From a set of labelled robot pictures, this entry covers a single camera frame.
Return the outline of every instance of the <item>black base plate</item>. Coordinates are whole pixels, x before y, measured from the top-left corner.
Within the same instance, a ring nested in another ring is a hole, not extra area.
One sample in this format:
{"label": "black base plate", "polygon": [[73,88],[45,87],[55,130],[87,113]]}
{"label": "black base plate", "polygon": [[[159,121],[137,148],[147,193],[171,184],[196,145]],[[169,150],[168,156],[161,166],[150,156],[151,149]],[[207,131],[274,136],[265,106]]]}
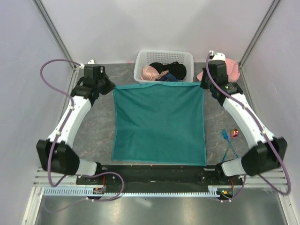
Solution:
{"label": "black base plate", "polygon": [[[207,192],[209,185],[231,185],[230,178],[218,177],[215,165],[102,165],[104,167],[122,176],[125,193]],[[232,178],[235,185],[242,185],[238,176]],[[103,178],[81,177],[77,178],[76,184],[101,185]],[[106,192],[119,192],[121,184],[117,176],[105,176]]]}

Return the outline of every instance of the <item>metal floor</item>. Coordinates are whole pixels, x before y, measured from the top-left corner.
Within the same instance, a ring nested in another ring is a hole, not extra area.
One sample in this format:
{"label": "metal floor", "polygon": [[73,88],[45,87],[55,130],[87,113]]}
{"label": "metal floor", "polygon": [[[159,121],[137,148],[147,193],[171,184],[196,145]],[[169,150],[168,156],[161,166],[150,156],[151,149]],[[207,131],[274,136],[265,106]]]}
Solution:
{"label": "metal floor", "polygon": [[[44,196],[50,210],[82,197]],[[197,197],[123,197],[112,202],[83,201],[59,212],[40,208],[36,225],[285,225],[277,194],[244,189],[232,202]]]}

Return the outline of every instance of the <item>plastic basket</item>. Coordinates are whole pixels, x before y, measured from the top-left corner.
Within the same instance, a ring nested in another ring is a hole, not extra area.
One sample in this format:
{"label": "plastic basket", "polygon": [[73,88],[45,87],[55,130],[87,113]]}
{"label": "plastic basket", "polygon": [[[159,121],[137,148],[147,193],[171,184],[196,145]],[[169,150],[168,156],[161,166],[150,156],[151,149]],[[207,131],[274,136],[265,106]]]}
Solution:
{"label": "plastic basket", "polygon": [[160,62],[162,64],[170,64],[172,62],[179,62],[187,69],[187,75],[184,82],[193,82],[194,78],[194,60],[189,52],[163,51],[163,50],[143,50],[137,55],[135,62],[134,79],[139,83],[158,82],[145,81],[141,79],[144,66],[153,62]]}

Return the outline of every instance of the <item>pink cloth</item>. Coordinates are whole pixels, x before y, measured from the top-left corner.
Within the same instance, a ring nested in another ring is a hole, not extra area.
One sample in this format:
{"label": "pink cloth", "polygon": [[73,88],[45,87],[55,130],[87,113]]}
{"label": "pink cloth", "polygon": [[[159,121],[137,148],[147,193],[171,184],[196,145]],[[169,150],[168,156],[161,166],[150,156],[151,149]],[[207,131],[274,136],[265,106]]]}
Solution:
{"label": "pink cloth", "polygon": [[[237,82],[237,80],[240,77],[238,63],[234,60],[227,59],[227,58],[225,59],[225,63],[226,63],[226,70],[227,70],[227,74],[228,74],[228,81],[229,82]],[[197,79],[199,81],[201,81],[201,79],[202,79],[202,74],[203,74],[203,71],[197,75]]]}
{"label": "pink cloth", "polygon": [[158,73],[158,71],[152,67],[152,66],[145,66],[142,69],[142,75],[141,75],[141,79],[142,80],[146,80],[146,81],[154,81],[156,79],[160,79],[161,77],[163,77],[164,75],[166,75],[169,71],[163,71],[160,74]]}

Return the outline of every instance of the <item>green towel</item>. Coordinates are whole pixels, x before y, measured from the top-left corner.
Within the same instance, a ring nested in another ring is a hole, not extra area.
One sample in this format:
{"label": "green towel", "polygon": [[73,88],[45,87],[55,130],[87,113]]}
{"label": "green towel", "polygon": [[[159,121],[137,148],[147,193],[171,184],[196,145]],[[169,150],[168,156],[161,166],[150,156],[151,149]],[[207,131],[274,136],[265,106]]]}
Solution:
{"label": "green towel", "polygon": [[151,82],[114,91],[117,161],[207,164],[200,83]]}

